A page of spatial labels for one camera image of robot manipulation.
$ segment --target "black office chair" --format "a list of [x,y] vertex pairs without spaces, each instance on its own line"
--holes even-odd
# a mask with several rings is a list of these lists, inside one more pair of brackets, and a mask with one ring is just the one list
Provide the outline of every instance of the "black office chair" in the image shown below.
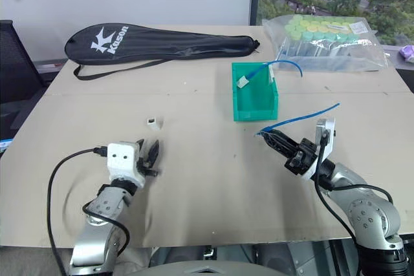
[[0,139],[16,135],[46,89],[13,22],[0,21]]

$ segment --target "green storage bin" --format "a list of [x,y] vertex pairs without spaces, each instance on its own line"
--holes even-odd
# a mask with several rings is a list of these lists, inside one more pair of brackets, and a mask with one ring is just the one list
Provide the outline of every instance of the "green storage bin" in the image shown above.
[[276,120],[278,118],[278,89],[273,73],[262,68],[243,88],[237,81],[263,63],[232,63],[234,121]]

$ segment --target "electrical cable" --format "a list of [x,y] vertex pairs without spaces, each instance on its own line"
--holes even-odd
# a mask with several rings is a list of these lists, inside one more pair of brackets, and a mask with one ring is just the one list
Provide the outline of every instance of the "electrical cable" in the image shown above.
[[274,129],[275,127],[278,127],[278,126],[281,126],[281,125],[285,125],[285,124],[288,124],[288,123],[292,123],[292,122],[296,122],[296,121],[300,121],[300,120],[304,120],[304,119],[308,119],[308,118],[313,118],[314,116],[319,116],[320,114],[323,114],[327,111],[330,111],[334,108],[337,108],[337,106],[339,106],[339,105],[340,105],[340,103],[336,103],[332,107],[326,108],[324,110],[321,110],[321,111],[318,111],[318,112],[315,112],[315,113],[308,114],[306,116],[300,116],[300,117],[297,117],[297,118],[293,118],[293,119],[289,119],[289,120],[286,120],[286,121],[283,121],[283,122],[276,123],[274,125],[266,126],[266,127],[262,128],[258,132],[258,134],[260,134],[261,132],[266,132],[267,133],[267,132],[271,131],[272,129]]
[[351,186],[334,187],[332,189],[332,191],[343,191],[343,190],[358,189],[358,188],[372,189],[372,190],[381,192],[382,194],[384,194],[385,196],[387,196],[388,201],[391,204],[394,204],[394,201],[393,201],[393,198],[392,198],[391,194],[389,194],[386,190],[384,190],[384,189],[382,189],[380,187],[372,186],[370,184],[353,184]]
[[131,236],[129,234],[128,229],[122,223],[120,223],[116,220],[113,220],[111,218],[107,218],[105,216],[102,216],[102,215],[99,215],[97,213],[93,213],[92,211],[89,211],[87,208],[88,208],[88,206],[91,202],[92,201],[90,201],[89,203],[86,203],[85,205],[82,206],[82,211],[84,213],[86,213],[87,215],[89,215],[91,217],[98,218],[100,220],[109,222],[109,223],[113,224],[114,226],[117,226],[118,228],[120,228],[125,233],[125,243],[121,247],[121,249],[118,251],[118,256],[119,256],[125,250],[125,248],[127,248],[128,244],[129,244],[129,241],[131,239]]
[[256,74],[258,74],[260,72],[260,70],[262,70],[263,68],[266,68],[267,66],[274,64],[274,63],[289,63],[292,64],[294,66],[296,66],[299,69],[300,72],[300,76],[303,77],[303,72],[302,69],[300,68],[300,66],[295,63],[294,61],[288,61],[285,59],[278,59],[275,61],[268,61],[267,63],[264,63],[263,65],[261,65],[258,69],[253,70],[252,72],[249,72],[245,77],[247,80],[252,79]]
[[245,254],[245,257],[246,257],[247,261],[248,261],[249,263],[252,263],[252,264],[253,264],[252,259],[248,256],[248,254],[247,254],[247,252],[246,252],[246,250],[245,250],[245,248],[243,247],[243,245],[242,245],[242,244],[240,244],[240,248],[241,248],[241,251],[243,251],[243,253]]
[[65,270],[65,267],[63,266],[62,259],[59,256],[58,250],[56,248],[56,244],[54,242],[53,232],[52,232],[52,224],[51,224],[51,220],[50,220],[50,199],[51,199],[51,196],[52,196],[52,184],[53,184],[54,177],[56,176],[56,173],[58,172],[58,169],[62,166],[63,163],[65,163],[67,160],[70,160],[71,158],[74,158],[75,156],[78,156],[78,155],[84,154],[84,153],[93,152],[93,151],[94,151],[94,149],[86,149],[86,150],[78,151],[78,152],[75,152],[75,153],[67,156],[63,160],[61,160],[56,165],[56,167],[53,169],[53,172],[52,172],[52,174],[49,178],[49,184],[47,186],[47,234],[49,236],[50,246],[52,248],[53,256],[56,259],[56,263],[59,266],[60,273],[63,276],[66,276],[66,270]]
[[320,151],[319,151],[319,155],[318,155],[318,161],[316,162],[316,169],[315,169],[315,178],[314,178],[314,185],[315,185],[315,190],[316,193],[319,196],[319,199],[322,201],[322,204],[326,207],[326,209],[328,209],[328,211],[332,214],[332,216],[334,216],[339,222],[340,224],[347,230],[348,234],[350,234],[354,244],[356,244],[356,238],[354,233],[351,231],[351,229],[349,228],[349,226],[342,220],[341,217],[339,217],[339,215],[337,213],[335,213],[335,211],[328,205],[327,201],[325,200],[325,198],[323,197],[322,193],[321,193],[321,189],[319,188],[319,170],[320,170],[320,166],[322,164],[322,158],[323,158],[323,152],[325,151],[325,146],[327,145],[327,139],[321,139],[321,147],[320,147]]

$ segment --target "blue wire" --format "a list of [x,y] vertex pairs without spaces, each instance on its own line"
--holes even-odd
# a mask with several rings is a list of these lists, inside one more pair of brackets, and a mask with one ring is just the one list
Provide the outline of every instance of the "blue wire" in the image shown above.
[[315,112],[315,113],[312,113],[312,114],[308,114],[307,116],[300,116],[298,118],[289,119],[289,120],[286,120],[286,121],[283,121],[283,122],[276,123],[276,124],[271,125],[271,126],[266,126],[265,128],[261,129],[260,132],[269,132],[272,129],[274,129],[275,127],[278,127],[278,126],[281,126],[281,125],[285,125],[285,124],[288,124],[288,123],[291,123],[291,122],[296,122],[296,121],[299,121],[299,120],[304,120],[304,119],[307,119],[307,118],[313,118],[314,116],[319,116],[320,114],[323,114],[327,111],[330,111],[331,109],[337,108],[337,106],[339,106],[339,105],[340,105],[340,103],[336,103],[332,107],[326,108],[325,110],[318,111],[318,112]]
[[250,79],[252,79],[257,73],[259,73],[260,72],[260,70],[262,70],[263,68],[265,68],[265,67],[267,67],[267,66],[269,66],[269,65],[271,65],[271,64],[274,64],[274,63],[289,63],[289,64],[292,64],[292,65],[294,65],[294,66],[296,66],[298,69],[299,69],[299,71],[300,71],[300,76],[301,77],[303,77],[303,73],[302,73],[302,69],[300,68],[300,66],[297,64],[297,63],[295,63],[294,61],[288,61],[288,60],[285,60],[285,59],[278,59],[278,60],[276,60],[276,61],[269,61],[269,62],[267,62],[267,63],[264,63],[263,65],[261,65],[258,69],[256,69],[256,70],[254,70],[254,71],[252,71],[252,72],[249,72],[247,75],[246,75],[246,79],[247,80],[250,80]]

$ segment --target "clear plastic bag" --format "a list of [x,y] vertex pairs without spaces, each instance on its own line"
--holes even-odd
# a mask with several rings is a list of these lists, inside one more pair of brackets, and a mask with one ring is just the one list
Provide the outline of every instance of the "clear plastic bag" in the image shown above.
[[263,26],[276,59],[294,61],[303,70],[355,72],[387,67],[375,31],[363,17],[294,14],[263,20]]

